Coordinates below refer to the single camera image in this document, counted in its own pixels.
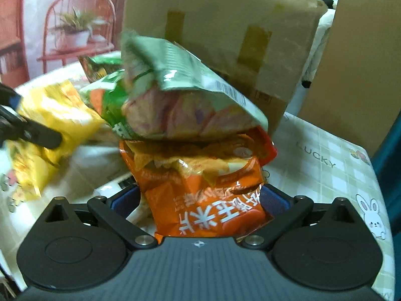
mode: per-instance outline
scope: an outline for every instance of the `bunny ear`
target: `bunny ear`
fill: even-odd
[[[378,202],[376,199],[372,199],[370,201],[370,209],[373,210],[375,213],[378,213]]]
[[[368,211],[368,203],[361,195],[356,195],[356,201],[358,201],[359,207],[363,210],[364,213]]]

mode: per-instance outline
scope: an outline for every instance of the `white logo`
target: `white logo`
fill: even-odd
[[[196,241],[195,243],[192,243],[194,246],[200,248],[206,245],[206,243],[204,243],[203,241]]]

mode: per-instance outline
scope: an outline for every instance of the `yellow snack bag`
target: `yellow snack bag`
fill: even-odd
[[[59,168],[60,161],[93,135],[104,122],[88,108],[69,81],[32,89],[23,97],[17,112],[63,137],[56,149],[47,149],[19,139],[7,146],[19,186],[12,196],[17,203],[41,196],[45,185]]]

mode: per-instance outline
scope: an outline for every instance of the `brown tape strip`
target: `brown tape strip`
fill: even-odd
[[[237,58],[237,70],[234,75],[235,86],[249,96],[256,85],[257,75],[269,45],[272,32],[250,25],[247,28]]]
[[[182,29],[184,28],[185,12],[168,11],[164,38],[172,43],[181,44]]]

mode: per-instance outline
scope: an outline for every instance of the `cartoon rabbit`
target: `cartoon rabbit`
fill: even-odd
[[[378,214],[379,208],[376,199],[370,201],[370,206],[361,195],[356,195],[359,207],[364,212],[364,221],[375,238],[386,238],[386,228]]]

